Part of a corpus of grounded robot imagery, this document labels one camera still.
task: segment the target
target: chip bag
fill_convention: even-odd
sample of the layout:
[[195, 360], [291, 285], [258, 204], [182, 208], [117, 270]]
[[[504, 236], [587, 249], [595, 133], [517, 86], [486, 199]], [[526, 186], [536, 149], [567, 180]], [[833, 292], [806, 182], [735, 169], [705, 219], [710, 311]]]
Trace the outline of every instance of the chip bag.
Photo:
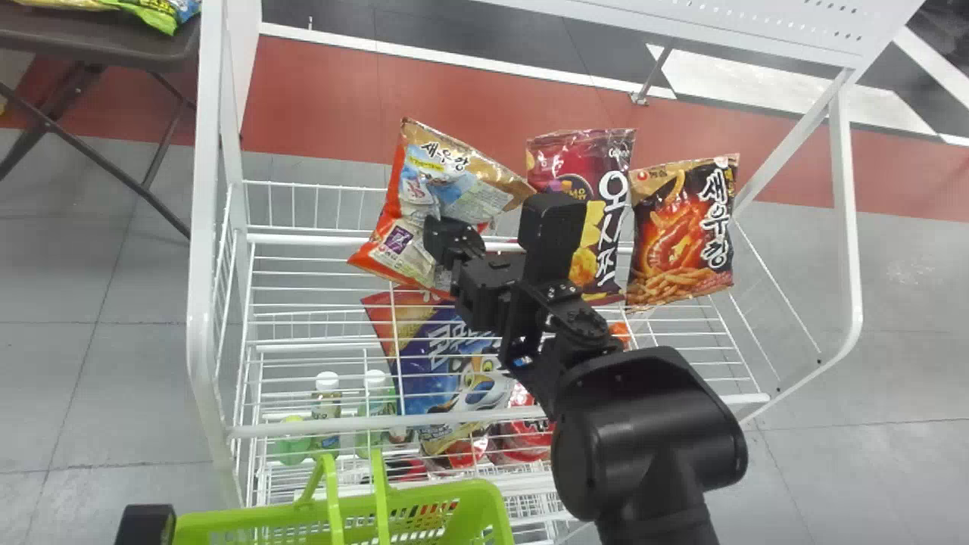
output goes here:
[[[512, 389], [510, 407], [534, 405], [535, 398], [520, 384]], [[491, 426], [487, 456], [495, 465], [530, 464], [551, 456], [555, 423], [548, 418], [510, 420]]]
[[179, 25], [202, 8], [201, 0], [98, 0], [102, 4], [135, 14], [142, 21], [173, 36]]
[[636, 240], [626, 302], [662, 305], [734, 285], [728, 225], [739, 155], [630, 172]]
[[[452, 305], [430, 292], [395, 289], [392, 296], [393, 305], [391, 292], [360, 302], [387, 356], [391, 375], [400, 376], [404, 414], [470, 412], [508, 404], [515, 382], [501, 368], [496, 341], [482, 337], [488, 334], [471, 332]], [[478, 458], [470, 456], [477, 453], [471, 437], [484, 434], [488, 424], [421, 426], [418, 441], [427, 457], [443, 456], [441, 464], [450, 468], [467, 460], [473, 464], [485, 449], [480, 449]]]
[[437, 267], [424, 249], [424, 219], [450, 217], [481, 231], [533, 193], [520, 176], [474, 147], [405, 117], [377, 227], [347, 263], [447, 294], [451, 272]]
[[585, 201], [585, 225], [569, 279], [593, 305], [620, 301], [615, 280], [619, 227], [629, 201], [629, 161], [635, 129], [560, 131], [526, 144], [528, 183]]
[[106, 6], [98, 0], [14, 0], [23, 6], [34, 6], [38, 8], [55, 8], [58, 10], [85, 10], [87, 12], [103, 12], [114, 10], [112, 6]]

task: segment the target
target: folding table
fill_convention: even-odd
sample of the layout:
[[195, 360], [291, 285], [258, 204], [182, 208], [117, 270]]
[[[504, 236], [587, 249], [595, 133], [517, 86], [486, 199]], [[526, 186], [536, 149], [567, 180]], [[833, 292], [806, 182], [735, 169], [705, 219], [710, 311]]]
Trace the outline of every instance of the folding table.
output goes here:
[[[195, 102], [176, 89], [162, 74], [182, 70], [195, 58], [199, 48], [199, 18], [189, 20], [174, 37], [125, 19], [130, 17], [122, 13], [34, 9], [0, 0], [0, 48], [32, 51], [74, 61], [60, 77], [55, 89], [39, 104], [30, 104], [13, 89], [0, 83], [0, 95], [5, 96], [12, 106], [27, 111], [33, 119], [33, 125], [23, 131], [7, 156], [0, 160], [0, 181], [44, 134], [52, 132], [131, 188], [188, 238], [189, 229], [185, 223], [150, 189], [172, 142], [178, 119], [186, 109], [195, 109]], [[144, 70], [178, 100], [172, 120], [141, 180], [121, 170], [58, 123], [110, 66]]]

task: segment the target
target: wire basket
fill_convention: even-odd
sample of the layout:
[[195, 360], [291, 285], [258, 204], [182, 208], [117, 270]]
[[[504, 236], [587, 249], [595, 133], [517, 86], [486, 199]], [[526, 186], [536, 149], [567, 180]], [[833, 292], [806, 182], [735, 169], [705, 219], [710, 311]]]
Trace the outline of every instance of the wire basket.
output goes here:
[[[515, 543], [501, 493], [491, 483], [467, 480], [398, 491], [387, 482], [379, 449], [370, 461], [372, 494], [341, 497], [336, 463], [325, 453], [292, 504], [183, 515], [174, 545]], [[321, 480], [325, 499], [314, 499]]]

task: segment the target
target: plastic bottle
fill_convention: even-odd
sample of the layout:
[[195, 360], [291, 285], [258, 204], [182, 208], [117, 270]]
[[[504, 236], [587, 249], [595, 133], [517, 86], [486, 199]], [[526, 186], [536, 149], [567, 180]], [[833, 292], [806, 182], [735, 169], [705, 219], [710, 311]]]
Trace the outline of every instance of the plastic bottle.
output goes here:
[[[393, 387], [390, 377], [379, 369], [370, 369], [364, 377], [366, 390], [369, 393], [369, 402], [364, 401], [357, 409], [357, 416], [386, 416], [397, 414], [397, 390]], [[391, 433], [383, 431], [362, 431], [357, 432], [355, 439], [357, 456], [370, 458], [370, 449], [373, 447], [384, 447], [389, 444], [400, 442], [397, 437], [400, 432], [394, 430], [394, 437]]]
[[[297, 415], [287, 416], [283, 419], [283, 422], [302, 422], [302, 417]], [[312, 437], [285, 435], [272, 443], [271, 451], [282, 465], [299, 465], [303, 460], [306, 460], [312, 448]]]
[[[340, 377], [331, 370], [316, 375], [316, 392], [313, 392], [313, 405], [310, 411], [313, 420], [326, 420], [340, 417]], [[340, 448], [340, 434], [324, 435], [315, 438], [315, 448], [334, 451]]]

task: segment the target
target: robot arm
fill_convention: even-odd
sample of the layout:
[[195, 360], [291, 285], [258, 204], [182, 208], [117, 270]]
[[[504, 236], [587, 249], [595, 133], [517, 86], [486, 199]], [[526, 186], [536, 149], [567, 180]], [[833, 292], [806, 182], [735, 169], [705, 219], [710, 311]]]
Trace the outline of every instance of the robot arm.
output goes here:
[[472, 226], [448, 218], [426, 219], [424, 246], [452, 271], [468, 327], [501, 336], [500, 361], [556, 423], [566, 508], [607, 545], [715, 544], [703, 493], [743, 477], [743, 433], [675, 349], [623, 352], [568, 280], [584, 216], [568, 195], [538, 194], [523, 204], [523, 254], [487, 255]]

